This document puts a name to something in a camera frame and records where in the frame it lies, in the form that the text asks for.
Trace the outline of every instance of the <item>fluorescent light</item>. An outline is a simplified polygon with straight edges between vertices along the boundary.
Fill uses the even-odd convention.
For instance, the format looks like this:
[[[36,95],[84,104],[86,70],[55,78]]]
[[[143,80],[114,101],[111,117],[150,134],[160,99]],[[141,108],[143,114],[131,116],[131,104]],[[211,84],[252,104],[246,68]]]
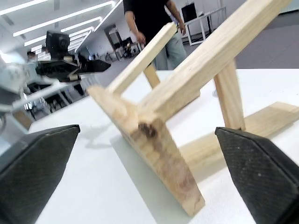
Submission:
[[[44,52],[38,54],[37,57],[40,58],[40,57],[45,56],[45,55],[46,55],[46,52],[44,51]]]
[[[8,13],[11,13],[11,12],[23,9],[23,8],[34,6],[34,5],[37,5],[37,4],[45,2],[45,1],[48,1],[48,0],[34,0],[34,1],[26,2],[26,3],[20,4],[18,6],[14,6],[14,7],[11,7],[11,8],[1,10],[0,15],[5,15],[5,14],[8,14]]]
[[[34,48],[31,48],[31,51],[33,52],[33,51],[42,49],[42,47],[43,47],[42,45],[38,45],[38,46],[36,46],[36,47],[34,47]]]
[[[94,31],[97,31],[97,29],[105,22],[105,20],[112,14],[112,12],[122,3],[123,0],[120,0],[114,8],[105,16],[105,18],[99,23],[99,25],[94,29]]]
[[[74,36],[74,37],[71,38],[71,41],[74,41],[74,40],[76,40],[76,39],[79,39],[79,38],[81,38],[81,37],[84,37],[84,36],[86,36],[87,34],[88,34],[88,32],[83,33],[83,34],[80,34],[80,35],[78,35],[78,36]]]
[[[84,33],[84,32],[89,31],[89,30],[94,31],[94,27],[89,27],[89,28],[80,30],[80,31],[78,31],[78,32],[76,32],[76,33],[72,33],[72,34],[69,35],[69,37],[76,36],[76,35],[78,35],[78,34]]]
[[[45,40],[46,38],[47,38],[47,35],[38,37],[38,38],[33,39],[33,40],[31,40],[31,41],[27,41],[27,42],[24,43],[24,47],[29,46],[29,45],[31,45],[31,44],[34,44],[34,43],[36,43],[36,42]]]
[[[99,5],[96,5],[96,6],[93,6],[93,7],[90,7],[90,8],[86,8],[86,9],[83,9],[83,10],[80,10],[80,11],[77,11],[77,12],[74,12],[74,13],[71,13],[71,14],[68,14],[68,15],[65,15],[65,16],[62,16],[62,17],[59,17],[57,19],[54,19],[54,20],[50,20],[48,22],[43,22],[41,24],[38,24],[38,25],[35,25],[35,26],[32,26],[32,27],[29,27],[27,29],[23,29],[23,30],[20,30],[18,32],[15,32],[14,33],[14,37],[16,36],[19,36],[19,35],[22,35],[22,34],[25,34],[25,33],[28,33],[30,31],[33,31],[33,30],[36,30],[36,29],[39,29],[39,28],[42,28],[42,27],[45,27],[45,26],[48,26],[50,24],[53,24],[53,23],[56,23],[56,22],[59,22],[59,21],[62,21],[62,20],[66,20],[66,19],[69,19],[71,17],[74,17],[76,15],[80,15],[80,14],[83,14],[83,13],[87,13],[87,12],[90,12],[92,10],[95,10],[95,9],[98,9],[98,8],[102,8],[104,6],[108,6],[108,5],[112,5],[114,4],[113,1],[108,1],[108,2],[105,2],[105,3],[102,3],[102,4],[99,4]]]
[[[71,45],[74,45],[75,43],[79,43],[79,42],[81,42],[81,41],[83,41],[83,40],[84,40],[84,38],[81,38],[81,39],[76,40],[76,41],[72,41],[72,42],[70,42],[70,46],[71,46]]]
[[[68,51],[71,51],[71,50],[76,49],[79,45],[80,45],[80,44],[77,44],[77,45],[75,45],[75,46],[73,46],[73,47],[71,47],[71,48],[68,48]]]
[[[92,31],[89,31],[89,33],[85,36],[85,38],[83,39],[83,41],[80,43],[80,45],[75,49],[75,53],[77,52],[77,50],[81,47],[81,45],[83,44],[83,42],[86,40],[86,38],[88,38],[88,36],[92,33]]]
[[[84,33],[84,32],[89,31],[89,30],[94,31],[94,27],[89,27],[89,28],[86,28],[86,29],[77,31],[77,32],[75,32],[75,33],[73,33],[73,34],[70,34],[69,37],[76,36],[76,35],[78,35],[78,34]],[[31,44],[34,44],[34,43],[36,43],[36,42],[45,40],[46,38],[47,38],[47,36],[45,35],[45,36],[41,36],[41,37],[38,37],[38,38],[36,38],[36,39],[33,39],[33,40],[31,40],[31,41],[27,41],[27,42],[24,43],[24,47],[29,46],[29,45],[31,45]]]
[[[91,20],[87,20],[85,22],[81,22],[81,23],[78,23],[76,25],[64,28],[64,29],[61,30],[61,32],[65,32],[65,31],[68,31],[68,30],[71,30],[71,29],[74,29],[74,28],[77,28],[77,27],[81,27],[81,26],[84,26],[84,25],[86,25],[88,23],[91,23],[91,22],[94,22],[94,21],[98,21],[98,20],[101,22],[103,20],[103,18],[101,16],[99,16],[99,17],[93,18]]]
[[[36,54],[40,54],[42,52],[42,49],[36,50]]]

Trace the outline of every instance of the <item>wood grain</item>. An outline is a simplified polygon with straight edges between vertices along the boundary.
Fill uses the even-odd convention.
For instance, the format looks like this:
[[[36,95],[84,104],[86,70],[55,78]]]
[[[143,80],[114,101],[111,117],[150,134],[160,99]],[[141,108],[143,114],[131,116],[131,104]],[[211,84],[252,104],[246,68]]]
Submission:
[[[156,73],[156,69],[152,64],[150,64],[143,72],[152,89],[160,84],[160,79]]]
[[[186,213],[194,216],[205,205],[205,200],[165,123],[154,114],[138,114],[135,105],[99,86],[89,88],[88,93]]]
[[[127,68],[108,86],[113,93],[122,94],[129,85],[142,73],[155,59],[162,48],[177,32],[174,23],[166,24],[160,32],[149,42],[144,50],[128,65]]]
[[[231,61],[214,77],[225,127],[245,131],[245,121],[236,65]]]
[[[246,131],[268,138],[298,119],[299,107],[277,102],[246,117]],[[179,149],[194,176],[199,170],[224,159],[214,133]]]
[[[291,0],[247,0],[140,104],[171,118],[177,107],[231,62]]]

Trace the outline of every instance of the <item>black t-shirt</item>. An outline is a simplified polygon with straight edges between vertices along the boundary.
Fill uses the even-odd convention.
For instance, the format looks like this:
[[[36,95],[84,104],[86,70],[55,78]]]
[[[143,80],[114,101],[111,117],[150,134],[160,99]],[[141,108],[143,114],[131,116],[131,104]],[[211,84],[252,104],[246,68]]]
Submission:
[[[149,43],[160,29],[171,21],[165,11],[165,4],[169,0],[123,0],[124,11],[132,11],[139,32],[145,35]]]

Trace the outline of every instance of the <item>wooden beam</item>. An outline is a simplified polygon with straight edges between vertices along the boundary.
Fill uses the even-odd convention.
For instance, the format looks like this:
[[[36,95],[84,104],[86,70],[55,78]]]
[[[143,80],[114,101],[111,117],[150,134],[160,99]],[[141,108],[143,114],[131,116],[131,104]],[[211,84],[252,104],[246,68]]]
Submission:
[[[135,105],[99,86],[88,93],[117,125],[189,216],[204,205],[197,183],[165,123],[154,114],[138,114]]]
[[[245,131],[242,100],[235,61],[214,77],[225,127]]]
[[[299,107],[277,102],[245,118],[246,131],[268,138],[298,119]],[[224,159],[214,133],[180,147],[180,151],[195,177],[199,170]]]
[[[127,68],[108,86],[113,93],[122,94],[129,85],[142,73],[155,59],[163,47],[177,32],[174,23],[166,24],[144,50],[128,65]]]
[[[171,118],[177,107],[231,62],[291,0],[247,0],[141,103]]]
[[[143,72],[148,79],[148,82],[152,89],[160,84],[160,79],[156,73],[156,69],[152,64],[150,64]]]

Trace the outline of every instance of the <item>wooden stick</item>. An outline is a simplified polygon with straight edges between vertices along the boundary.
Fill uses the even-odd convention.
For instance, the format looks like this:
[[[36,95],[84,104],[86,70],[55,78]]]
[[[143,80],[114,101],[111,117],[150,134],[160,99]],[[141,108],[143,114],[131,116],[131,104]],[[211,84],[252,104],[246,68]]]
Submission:
[[[165,123],[154,114],[137,114],[136,106],[93,86],[88,93],[117,125],[125,139],[152,168],[188,215],[204,205],[197,183]]]
[[[155,59],[162,48],[177,32],[174,23],[168,23],[149,42],[144,50],[129,64],[129,66],[108,86],[108,90],[113,93],[122,94],[128,86],[142,73],[147,66]]]
[[[245,131],[245,121],[235,62],[214,77],[225,127]]]
[[[298,119],[299,107],[277,102],[245,118],[246,131],[268,138]],[[224,159],[214,133],[180,147],[180,151],[195,177],[199,170]]]
[[[148,82],[152,89],[160,84],[160,79],[156,73],[156,69],[152,64],[150,64],[143,72],[148,79]]]
[[[140,107],[171,118],[177,107],[231,62],[291,0],[247,0],[213,32]]]

